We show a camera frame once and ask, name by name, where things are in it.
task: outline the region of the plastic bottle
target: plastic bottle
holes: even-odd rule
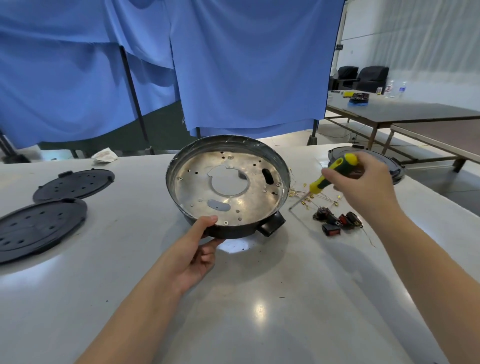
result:
[[[398,97],[399,97],[399,98],[402,98],[402,96],[403,96],[403,94],[405,93],[406,89],[407,89],[407,82],[404,81],[404,82],[402,83],[402,86],[398,89]]]
[[[385,98],[390,97],[390,93],[392,92],[392,89],[393,89],[393,82],[394,80],[390,80],[390,82],[385,87],[385,91],[384,91]]]

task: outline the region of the tiled floor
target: tiled floor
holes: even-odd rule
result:
[[[333,113],[328,111],[326,113],[326,116],[333,115]],[[337,119],[337,121],[346,123],[347,119]],[[357,130],[361,129],[363,134],[369,134],[371,131],[370,127],[355,121],[350,121],[349,127]],[[304,146],[307,144],[311,133],[311,130],[306,130],[260,140],[269,146]],[[376,139],[385,142],[389,133],[390,129],[380,129]],[[354,133],[327,120],[320,121],[316,136],[318,144],[349,142],[355,142],[364,146],[367,144],[365,138],[356,136]],[[414,139],[399,134],[395,134],[391,145],[417,158],[435,158],[449,155],[442,150],[423,145]],[[382,146],[374,145],[372,150],[380,152]],[[40,150],[37,146],[22,149],[20,152],[34,162],[73,158],[69,150]],[[402,155],[391,150],[388,150],[386,155],[395,157],[398,160],[405,159]],[[480,216],[480,165],[466,162],[460,173],[452,172],[451,165],[451,161],[409,165],[407,175]]]

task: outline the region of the yellow and green screwdriver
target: yellow and green screwdriver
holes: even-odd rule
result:
[[[348,176],[350,172],[357,166],[359,163],[357,156],[353,153],[346,153],[343,157],[340,157],[329,167],[332,170],[336,170],[338,173]],[[319,194],[326,186],[330,185],[331,182],[327,180],[324,176],[321,176],[315,182],[310,183],[309,191],[304,194],[300,200],[294,203],[291,207],[288,208],[290,211],[304,199],[306,199],[311,194]]]

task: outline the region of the screwdriver handle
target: screwdriver handle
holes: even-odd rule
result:
[[[340,157],[329,167],[332,170],[336,170],[343,176],[348,176],[350,172],[358,165],[359,161],[357,156],[353,153],[346,153],[343,157]],[[327,180],[324,176],[321,176],[315,182],[310,184],[310,193],[319,194],[326,186],[330,185],[331,182]]]

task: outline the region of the large central hole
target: large central hole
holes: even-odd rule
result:
[[[235,168],[224,165],[213,168],[208,175],[212,177],[212,187],[215,192],[225,196],[239,194],[247,188],[246,176]]]

